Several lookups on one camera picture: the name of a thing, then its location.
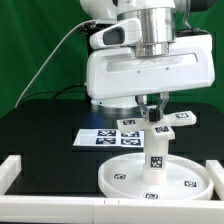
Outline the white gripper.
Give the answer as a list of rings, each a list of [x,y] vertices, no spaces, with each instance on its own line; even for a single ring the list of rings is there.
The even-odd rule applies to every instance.
[[[87,63],[91,98],[136,96],[141,115],[148,122],[153,121],[154,110],[147,107],[143,95],[160,93],[156,105],[156,120],[160,121],[169,101],[168,92],[209,87],[214,80],[209,34],[179,37],[163,56],[137,58],[131,47],[124,47],[98,50]]]

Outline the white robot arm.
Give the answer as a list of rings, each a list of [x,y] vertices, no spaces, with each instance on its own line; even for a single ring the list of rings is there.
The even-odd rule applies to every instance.
[[[90,36],[87,92],[94,100],[136,103],[145,119],[162,119],[173,91],[208,87],[215,80],[212,36],[175,14],[206,10],[217,0],[80,0],[103,25]]]

